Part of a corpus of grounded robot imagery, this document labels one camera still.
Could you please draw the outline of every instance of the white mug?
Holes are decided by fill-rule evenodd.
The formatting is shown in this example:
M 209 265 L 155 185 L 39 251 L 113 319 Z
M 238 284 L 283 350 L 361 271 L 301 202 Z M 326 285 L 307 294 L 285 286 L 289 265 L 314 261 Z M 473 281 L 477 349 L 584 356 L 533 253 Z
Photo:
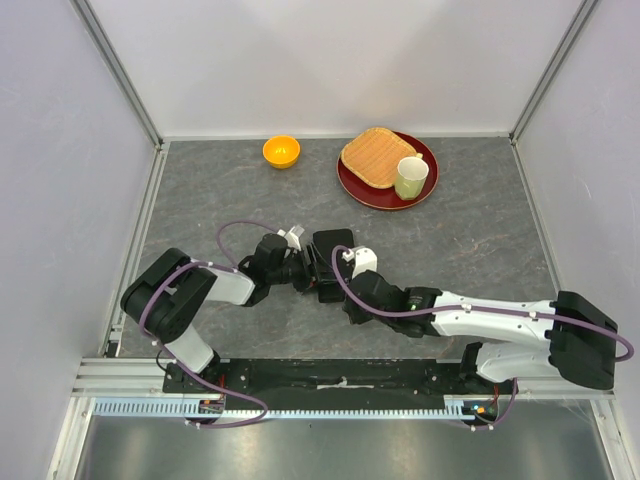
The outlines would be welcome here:
M 394 187 L 396 195 L 402 200 L 413 200 L 424 187 L 429 175 L 429 165 L 422 159 L 422 154 L 415 157 L 405 157 L 398 163 L 398 173 Z

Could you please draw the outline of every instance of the white wall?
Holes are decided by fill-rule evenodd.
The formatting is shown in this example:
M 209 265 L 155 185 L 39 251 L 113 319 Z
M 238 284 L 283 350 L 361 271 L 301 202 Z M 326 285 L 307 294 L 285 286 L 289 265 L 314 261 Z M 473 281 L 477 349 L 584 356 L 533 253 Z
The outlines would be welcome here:
M 165 136 L 509 131 L 579 0 L 92 0 Z
M 0 476 L 44 478 L 153 150 L 68 0 L 0 15 Z
M 600 2 L 520 145 L 564 288 L 640 347 L 640 3 Z M 640 446 L 638 360 L 616 390 Z

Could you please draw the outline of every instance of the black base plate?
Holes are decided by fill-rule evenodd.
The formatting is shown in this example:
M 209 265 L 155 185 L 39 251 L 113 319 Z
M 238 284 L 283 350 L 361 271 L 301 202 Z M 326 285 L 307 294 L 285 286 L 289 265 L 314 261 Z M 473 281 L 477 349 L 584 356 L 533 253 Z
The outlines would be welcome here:
M 168 365 L 167 373 L 171 379 L 165 375 L 165 393 L 207 392 L 175 364 Z M 273 410 L 431 409 L 443 408 L 443 395 L 493 394 L 493 383 L 461 378 L 460 364 L 436 360 L 230 359 L 201 375 L 257 397 Z M 341 382 L 362 388 L 335 388 Z M 509 394 L 512 382 L 498 387 Z M 256 405 L 227 396 L 226 408 L 255 410 Z

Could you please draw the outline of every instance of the gray table surface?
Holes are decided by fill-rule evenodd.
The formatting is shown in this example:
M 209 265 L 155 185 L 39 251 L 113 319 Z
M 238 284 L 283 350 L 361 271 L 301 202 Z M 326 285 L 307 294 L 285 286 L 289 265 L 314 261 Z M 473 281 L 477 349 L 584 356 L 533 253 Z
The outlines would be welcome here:
M 271 168 L 262 141 L 171 144 L 140 271 L 170 247 L 224 263 L 216 228 L 229 220 L 262 220 L 288 230 L 351 228 L 356 244 L 378 255 L 393 284 L 424 285 L 467 296 L 527 301 L 555 296 L 509 142 L 505 138 L 427 138 L 440 179 L 414 208 L 384 212 L 353 200 L 336 176 L 346 139 L 302 140 L 291 169 Z M 233 226 L 224 241 L 238 258 L 265 232 Z M 253 308 L 205 302 L 196 328 L 222 356 L 262 358 L 459 358 L 469 339 L 410 339 L 378 322 L 349 324 L 337 304 L 319 304 L 291 286 L 272 288 Z M 127 319 L 121 356 L 156 348 Z

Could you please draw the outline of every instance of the metal floor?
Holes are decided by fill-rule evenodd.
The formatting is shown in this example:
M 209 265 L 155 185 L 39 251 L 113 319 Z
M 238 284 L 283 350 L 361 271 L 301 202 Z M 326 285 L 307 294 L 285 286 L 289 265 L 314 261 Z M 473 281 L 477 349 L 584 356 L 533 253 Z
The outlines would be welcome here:
M 518 401 L 493 432 L 440 421 L 279 420 L 197 431 L 94 417 L 76 480 L 608 480 L 588 402 Z

